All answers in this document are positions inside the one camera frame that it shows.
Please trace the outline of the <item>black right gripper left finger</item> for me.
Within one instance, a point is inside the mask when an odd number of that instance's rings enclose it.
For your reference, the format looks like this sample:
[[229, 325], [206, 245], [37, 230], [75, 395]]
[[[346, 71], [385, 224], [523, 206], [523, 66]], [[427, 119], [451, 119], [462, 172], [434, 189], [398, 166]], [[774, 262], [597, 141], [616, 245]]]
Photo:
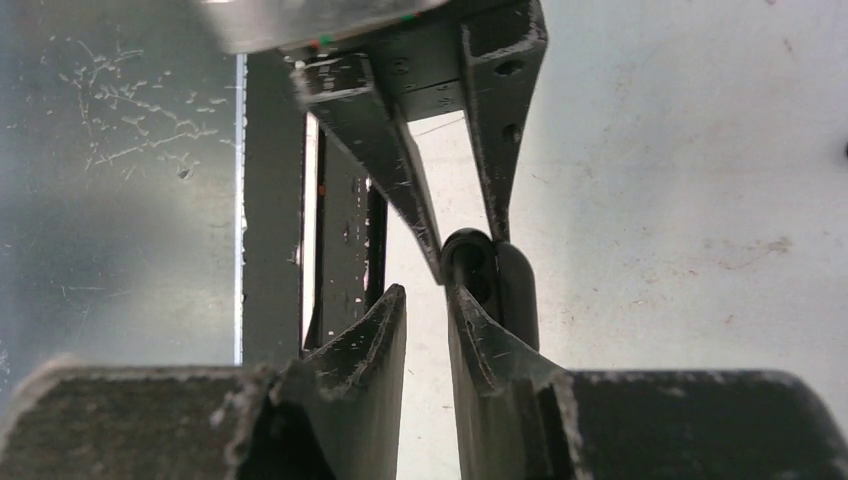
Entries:
[[284, 367], [51, 363], [1, 420], [5, 479], [392, 479], [406, 294]]

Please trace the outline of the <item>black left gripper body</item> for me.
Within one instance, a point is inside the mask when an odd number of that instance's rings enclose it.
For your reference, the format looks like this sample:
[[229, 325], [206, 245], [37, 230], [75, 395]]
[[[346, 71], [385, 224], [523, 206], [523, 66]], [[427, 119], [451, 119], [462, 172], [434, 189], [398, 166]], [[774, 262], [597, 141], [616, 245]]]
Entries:
[[303, 53], [305, 64], [351, 53], [370, 59], [380, 88], [406, 120], [465, 111], [460, 23], [505, 1], [447, 1], [376, 31], [322, 36]]

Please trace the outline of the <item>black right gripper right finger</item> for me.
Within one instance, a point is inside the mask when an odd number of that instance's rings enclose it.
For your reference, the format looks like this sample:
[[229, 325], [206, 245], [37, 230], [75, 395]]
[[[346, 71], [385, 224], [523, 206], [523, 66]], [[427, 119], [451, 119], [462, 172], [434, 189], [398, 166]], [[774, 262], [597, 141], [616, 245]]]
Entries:
[[465, 479], [843, 479], [847, 444], [799, 378], [565, 369], [448, 291]]

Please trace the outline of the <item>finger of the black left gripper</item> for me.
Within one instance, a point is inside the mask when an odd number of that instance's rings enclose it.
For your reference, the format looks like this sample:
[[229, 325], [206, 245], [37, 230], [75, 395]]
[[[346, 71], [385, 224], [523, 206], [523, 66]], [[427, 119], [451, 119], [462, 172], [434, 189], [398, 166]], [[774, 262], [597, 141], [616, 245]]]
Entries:
[[380, 88], [368, 56], [319, 59], [297, 67], [291, 79], [324, 134], [361, 165], [405, 222], [441, 285], [442, 241], [420, 151], [399, 107]]
[[465, 118], [496, 241], [510, 240], [517, 162], [547, 45], [539, 1], [505, 1], [460, 23]]

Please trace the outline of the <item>black oval charging case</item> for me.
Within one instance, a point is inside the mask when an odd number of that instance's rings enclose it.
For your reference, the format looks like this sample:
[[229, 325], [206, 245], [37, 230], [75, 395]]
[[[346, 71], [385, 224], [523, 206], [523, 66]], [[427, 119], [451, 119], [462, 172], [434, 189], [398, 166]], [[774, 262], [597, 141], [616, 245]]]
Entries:
[[535, 275], [520, 249], [464, 228], [445, 241], [441, 267], [447, 286], [465, 287], [490, 318], [539, 349]]

